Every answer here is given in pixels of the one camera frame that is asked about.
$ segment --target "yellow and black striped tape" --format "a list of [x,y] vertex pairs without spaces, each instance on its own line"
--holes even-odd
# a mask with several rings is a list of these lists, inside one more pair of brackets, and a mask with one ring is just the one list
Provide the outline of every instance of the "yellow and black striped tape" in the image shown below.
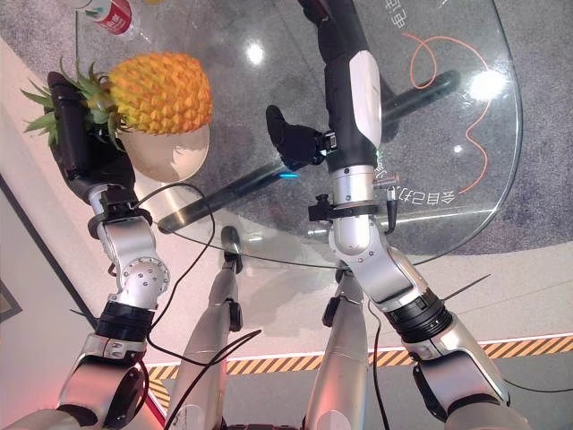
[[[534,337],[515,340],[495,340],[480,342],[483,350],[490,358],[510,358],[539,356],[573,351],[573,335],[567,333],[551,337]],[[248,359],[229,359],[227,374],[270,374],[274,372],[300,372],[316,370],[320,367],[322,353],[297,356],[270,356]],[[372,364],[374,354],[371,352],[368,362]],[[383,348],[378,353],[377,367],[408,366],[413,364],[412,358],[404,348]],[[150,367],[150,390],[155,394],[158,403],[165,409],[169,406],[169,393],[163,381],[175,379],[179,365],[156,365]]]

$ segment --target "silver robot arm segment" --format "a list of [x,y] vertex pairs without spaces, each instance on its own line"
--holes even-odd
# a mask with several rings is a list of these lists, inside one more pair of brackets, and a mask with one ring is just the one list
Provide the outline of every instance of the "silver robot arm segment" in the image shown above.
[[108,297],[95,332],[60,392],[56,410],[44,409],[10,430],[122,428],[134,417],[144,392],[140,367],[146,335],[169,272],[155,250],[150,220],[137,210],[132,190],[97,185],[90,191],[96,216],[90,231],[116,267],[117,292]]

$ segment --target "bottle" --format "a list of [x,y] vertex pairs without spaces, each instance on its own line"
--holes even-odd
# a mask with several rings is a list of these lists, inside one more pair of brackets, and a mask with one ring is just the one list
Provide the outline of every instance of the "bottle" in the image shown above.
[[122,39],[139,34],[139,15],[128,0],[67,0],[76,11]]

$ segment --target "white floor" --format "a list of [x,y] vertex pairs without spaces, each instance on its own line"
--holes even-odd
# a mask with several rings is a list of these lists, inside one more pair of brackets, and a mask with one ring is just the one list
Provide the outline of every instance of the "white floor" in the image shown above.
[[[109,261],[99,242],[87,231],[90,208],[67,189],[44,136],[23,135],[24,119],[40,109],[26,100],[19,88],[27,79],[40,79],[1,42],[2,55],[2,166],[0,171],[28,213],[36,229],[88,304],[98,315],[115,281],[106,274]],[[293,238],[281,236],[293,244]],[[201,249],[200,245],[157,232],[158,252],[173,279]],[[447,256],[419,266],[432,289],[442,296],[484,274],[491,277],[455,297],[449,308],[460,314],[479,340],[553,334],[573,329],[573,243],[511,254]],[[180,287],[165,320],[153,338],[181,350],[206,305],[210,283],[221,255],[209,250]],[[245,329],[262,328],[263,334],[237,354],[255,356],[322,350],[329,331],[322,327],[324,306],[334,292],[333,271],[294,268],[284,264],[245,259],[240,275],[240,298]],[[367,316],[371,338],[374,321]],[[382,346],[399,339],[388,325]],[[172,361],[150,350],[150,363]]]

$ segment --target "hazard stripe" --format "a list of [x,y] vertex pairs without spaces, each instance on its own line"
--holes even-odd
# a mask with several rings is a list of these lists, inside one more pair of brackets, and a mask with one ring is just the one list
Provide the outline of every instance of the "hazard stripe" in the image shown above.
[[[482,349],[488,357],[508,358],[555,354],[573,350],[573,335],[566,333],[554,337],[539,336],[516,340],[495,340],[482,342]],[[271,374],[275,372],[301,372],[315,370],[320,367],[323,354],[265,356],[248,359],[234,359],[227,362],[227,374]],[[368,363],[374,361],[374,354],[368,354]],[[410,366],[414,360],[403,348],[384,348],[378,353],[376,366]],[[157,365],[150,369],[152,381],[175,379],[178,365]]]

